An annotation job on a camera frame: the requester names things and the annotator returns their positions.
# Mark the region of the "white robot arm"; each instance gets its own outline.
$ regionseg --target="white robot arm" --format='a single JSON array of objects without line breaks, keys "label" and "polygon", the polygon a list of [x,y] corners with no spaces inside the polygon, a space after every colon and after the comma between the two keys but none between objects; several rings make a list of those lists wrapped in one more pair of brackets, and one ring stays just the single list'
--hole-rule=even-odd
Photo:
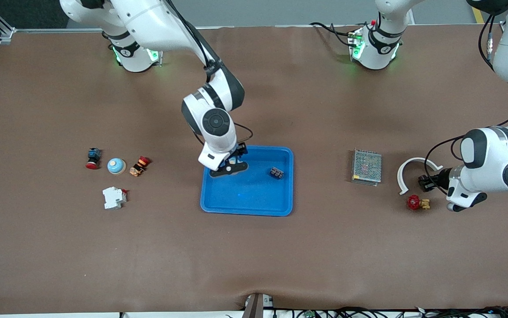
[{"label": "white robot arm", "polygon": [[199,161],[211,175],[248,168],[240,162],[245,144],[238,144],[228,112],[244,100],[244,88],[213,48],[177,11],[171,0],[60,0],[73,20],[101,27],[124,68],[148,69],[147,50],[191,50],[205,65],[206,83],[183,99],[181,112],[196,135],[205,139]]},{"label": "white robot arm", "polygon": [[[406,13],[422,0],[376,0],[379,18],[365,25],[349,42],[350,54],[363,66],[379,70],[395,57],[399,40],[407,26]],[[507,13],[506,27],[495,53],[492,68],[508,82],[508,0],[467,0],[490,16]],[[448,190],[446,199],[450,211],[463,211],[485,201],[486,193],[508,191],[508,127],[473,129],[462,138],[460,146],[463,165],[445,169],[433,176],[429,187],[425,177],[421,184],[426,190],[435,186]]]}]

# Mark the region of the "perforated metal box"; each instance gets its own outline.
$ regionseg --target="perforated metal box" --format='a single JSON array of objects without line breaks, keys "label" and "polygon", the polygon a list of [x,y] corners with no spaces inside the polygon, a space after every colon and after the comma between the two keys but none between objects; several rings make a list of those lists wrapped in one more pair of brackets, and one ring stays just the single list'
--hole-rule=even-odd
[{"label": "perforated metal box", "polygon": [[372,151],[354,150],[352,182],[376,187],[381,182],[381,155]]}]

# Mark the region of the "white curved plastic part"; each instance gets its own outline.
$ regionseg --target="white curved plastic part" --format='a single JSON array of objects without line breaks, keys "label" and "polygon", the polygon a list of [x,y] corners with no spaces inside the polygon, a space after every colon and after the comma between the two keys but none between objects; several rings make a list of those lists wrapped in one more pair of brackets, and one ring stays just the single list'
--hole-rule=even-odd
[{"label": "white curved plastic part", "polygon": [[[425,163],[425,159],[421,157],[411,158],[403,163],[401,167],[399,167],[399,171],[397,171],[397,183],[399,183],[399,188],[401,188],[401,192],[399,195],[403,195],[409,191],[409,188],[405,185],[405,181],[403,181],[403,169],[408,163]],[[433,171],[438,171],[443,168],[443,166],[438,167],[435,163],[430,160],[427,160],[427,166],[429,166]]]}]

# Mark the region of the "plastic tray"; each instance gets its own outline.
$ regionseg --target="plastic tray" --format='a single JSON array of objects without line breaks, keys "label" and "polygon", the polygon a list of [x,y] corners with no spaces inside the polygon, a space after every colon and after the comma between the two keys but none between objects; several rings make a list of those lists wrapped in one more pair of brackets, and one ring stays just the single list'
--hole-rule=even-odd
[{"label": "plastic tray", "polygon": [[[201,208],[210,213],[287,216],[293,209],[293,152],[286,147],[248,146],[242,156],[248,169],[236,175],[211,177],[203,173]],[[270,175],[272,167],[284,172]]]}]

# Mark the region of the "brown table surface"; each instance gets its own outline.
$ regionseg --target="brown table surface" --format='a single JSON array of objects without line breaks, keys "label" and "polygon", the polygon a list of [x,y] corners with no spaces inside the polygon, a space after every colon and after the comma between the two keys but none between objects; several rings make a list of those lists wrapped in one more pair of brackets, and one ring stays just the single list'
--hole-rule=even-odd
[{"label": "brown table surface", "polygon": [[[508,117],[479,30],[410,26],[382,71],[322,29],[202,31],[244,84],[232,117],[250,144],[295,153],[283,218],[201,211],[201,147],[180,106],[205,78],[195,56],[131,74],[100,34],[15,34],[0,47],[0,314],[233,310],[253,292],[298,308],[508,305],[508,193],[457,214],[433,191],[412,212],[395,177]],[[90,147],[153,163],[138,178],[90,171]],[[347,182],[355,148],[383,154],[378,187]],[[432,159],[458,164],[448,147]],[[420,173],[407,169],[409,194]],[[110,186],[129,190],[121,210],[103,209]]]}]

